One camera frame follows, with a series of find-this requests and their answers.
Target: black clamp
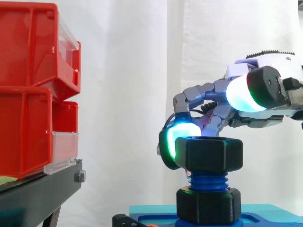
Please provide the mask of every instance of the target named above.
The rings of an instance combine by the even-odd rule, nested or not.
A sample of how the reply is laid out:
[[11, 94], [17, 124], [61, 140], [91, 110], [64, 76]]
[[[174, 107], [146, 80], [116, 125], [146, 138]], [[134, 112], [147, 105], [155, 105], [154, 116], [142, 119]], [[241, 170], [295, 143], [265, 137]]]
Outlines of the black clamp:
[[138, 227], [147, 227], [146, 225], [132, 219], [125, 214], [116, 214], [113, 216], [113, 227], [131, 227], [136, 224]]

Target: blue screw thread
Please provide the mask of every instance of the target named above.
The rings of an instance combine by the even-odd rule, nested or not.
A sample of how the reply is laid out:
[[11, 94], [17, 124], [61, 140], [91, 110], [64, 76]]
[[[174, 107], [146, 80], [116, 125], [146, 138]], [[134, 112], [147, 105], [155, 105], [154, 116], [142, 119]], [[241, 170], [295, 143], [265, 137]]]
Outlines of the blue screw thread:
[[192, 172], [190, 180], [190, 189], [197, 191], [210, 191], [210, 192], [227, 192], [228, 178], [227, 174], [214, 175], [205, 173]]

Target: blue tray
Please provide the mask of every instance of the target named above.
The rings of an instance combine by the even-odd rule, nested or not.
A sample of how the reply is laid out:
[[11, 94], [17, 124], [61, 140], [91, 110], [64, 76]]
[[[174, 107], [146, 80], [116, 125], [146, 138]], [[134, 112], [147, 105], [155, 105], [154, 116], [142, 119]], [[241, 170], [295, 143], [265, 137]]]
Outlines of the blue tray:
[[[198, 227], [182, 220], [177, 221], [178, 217], [175, 205], [131, 206], [129, 215], [146, 225], [154, 224], [159, 227]], [[242, 205], [241, 220], [233, 225], [233, 227], [241, 226], [303, 227], [303, 218], [270, 204], [245, 204]]]

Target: metal bolt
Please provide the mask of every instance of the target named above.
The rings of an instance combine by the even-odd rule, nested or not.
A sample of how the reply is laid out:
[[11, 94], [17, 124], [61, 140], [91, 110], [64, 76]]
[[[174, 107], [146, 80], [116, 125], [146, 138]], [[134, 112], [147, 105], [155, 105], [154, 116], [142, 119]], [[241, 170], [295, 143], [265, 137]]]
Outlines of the metal bolt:
[[77, 182], [78, 183], [84, 183], [86, 180], [86, 171], [85, 170], [79, 170], [77, 175]]

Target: black cable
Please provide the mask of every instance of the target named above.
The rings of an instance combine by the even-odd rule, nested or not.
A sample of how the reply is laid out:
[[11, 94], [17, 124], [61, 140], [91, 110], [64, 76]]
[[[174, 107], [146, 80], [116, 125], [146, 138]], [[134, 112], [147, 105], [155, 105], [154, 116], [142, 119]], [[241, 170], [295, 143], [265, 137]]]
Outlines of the black cable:
[[207, 114], [208, 111], [215, 109], [215, 107], [217, 106], [216, 102], [210, 102], [210, 103], [206, 103], [204, 105], [201, 105], [200, 108], [202, 110], [202, 114]]
[[171, 119], [175, 116], [175, 114], [173, 113], [171, 116], [169, 116], [169, 118], [166, 120], [163, 129], [167, 128], [169, 122], [171, 121]]
[[[217, 106], [216, 102], [211, 102], [211, 103], [206, 103], [204, 105], [201, 105], [200, 108], [201, 110], [196, 110], [196, 109], [192, 109], [190, 110], [191, 112], [196, 112], [202, 115], [207, 114], [208, 111], [215, 109], [215, 107]], [[163, 129], [167, 128], [169, 122], [171, 121], [171, 119], [175, 116], [175, 114], [173, 113], [171, 116], [169, 116], [169, 118], [166, 120]]]

